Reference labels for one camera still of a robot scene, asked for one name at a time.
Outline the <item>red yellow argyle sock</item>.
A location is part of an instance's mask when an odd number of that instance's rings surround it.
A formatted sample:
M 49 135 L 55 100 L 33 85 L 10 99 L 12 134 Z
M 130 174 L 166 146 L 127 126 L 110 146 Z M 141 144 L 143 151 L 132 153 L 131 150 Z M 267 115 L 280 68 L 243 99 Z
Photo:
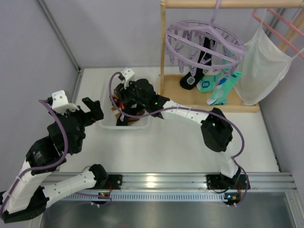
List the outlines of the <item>red yellow argyle sock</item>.
M 119 98 L 116 89 L 114 89 L 114 91 L 113 91 L 112 98 L 117 107 L 119 107 L 122 110 L 125 108 L 125 103 Z

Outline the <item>purple round clip hanger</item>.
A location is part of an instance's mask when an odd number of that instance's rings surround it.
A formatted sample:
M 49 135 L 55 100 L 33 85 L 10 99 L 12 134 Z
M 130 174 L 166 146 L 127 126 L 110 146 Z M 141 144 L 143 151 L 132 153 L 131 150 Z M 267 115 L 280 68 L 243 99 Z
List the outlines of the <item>purple round clip hanger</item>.
M 165 53 L 181 73 L 186 67 L 193 76 L 198 69 L 234 72 L 246 54 L 243 41 L 215 23 L 221 1 L 216 2 L 209 21 L 188 19 L 173 22 L 165 33 Z

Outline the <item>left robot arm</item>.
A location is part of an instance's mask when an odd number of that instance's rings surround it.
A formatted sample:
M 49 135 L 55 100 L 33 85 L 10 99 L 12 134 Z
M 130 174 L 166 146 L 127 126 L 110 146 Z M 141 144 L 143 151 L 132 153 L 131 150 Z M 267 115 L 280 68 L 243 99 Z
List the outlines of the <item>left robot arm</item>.
M 104 118 L 99 101 L 86 97 L 83 103 L 89 108 L 69 102 L 64 96 L 40 100 L 54 123 L 47 127 L 48 135 L 37 140 L 29 149 L 19 174 L 7 191 L 0 194 L 0 218 L 4 223 L 31 220 L 42 214 L 57 201 L 85 189 L 100 189 L 108 180 L 101 164 L 93 164 L 70 179 L 43 186 L 68 154 L 82 150 L 85 128 Z

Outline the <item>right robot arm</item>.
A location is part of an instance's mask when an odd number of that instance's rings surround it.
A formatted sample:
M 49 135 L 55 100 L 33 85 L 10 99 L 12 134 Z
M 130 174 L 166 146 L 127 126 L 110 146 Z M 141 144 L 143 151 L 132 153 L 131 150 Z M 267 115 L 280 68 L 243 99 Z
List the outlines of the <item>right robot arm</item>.
M 114 94 L 124 105 L 137 105 L 143 107 L 146 112 L 163 120 L 182 121 L 200 128 L 203 142 L 213 153 L 220 168 L 220 173 L 214 178 L 209 178 L 208 188 L 219 192 L 221 189 L 241 187 L 244 190 L 250 188 L 248 175 L 233 155 L 232 140 L 233 130 L 240 130 L 229 121 L 218 108 L 211 111 L 193 109 L 161 96 L 154 91 L 147 79 L 139 79 L 128 83 L 120 83 Z

